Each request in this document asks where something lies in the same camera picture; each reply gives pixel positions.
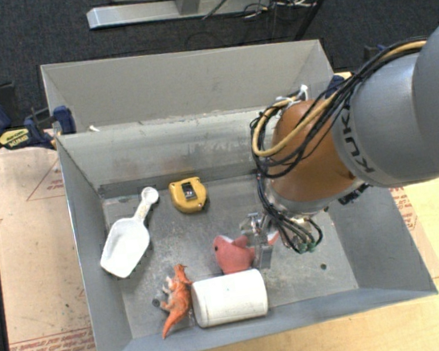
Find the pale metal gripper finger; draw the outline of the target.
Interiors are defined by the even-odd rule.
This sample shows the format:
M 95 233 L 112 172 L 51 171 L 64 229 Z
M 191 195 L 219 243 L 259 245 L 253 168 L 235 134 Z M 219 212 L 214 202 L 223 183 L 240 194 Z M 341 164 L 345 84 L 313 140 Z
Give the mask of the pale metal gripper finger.
M 264 224 L 265 221 L 264 213 L 257 212 L 248 214 L 239 224 L 240 232 L 249 239 L 253 237 L 262 237 L 266 231 Z
M 268 236 L 258 236 L 255 238 L 255 265 L 258 270 L 270 268 L 273 249 L 269 244 Z

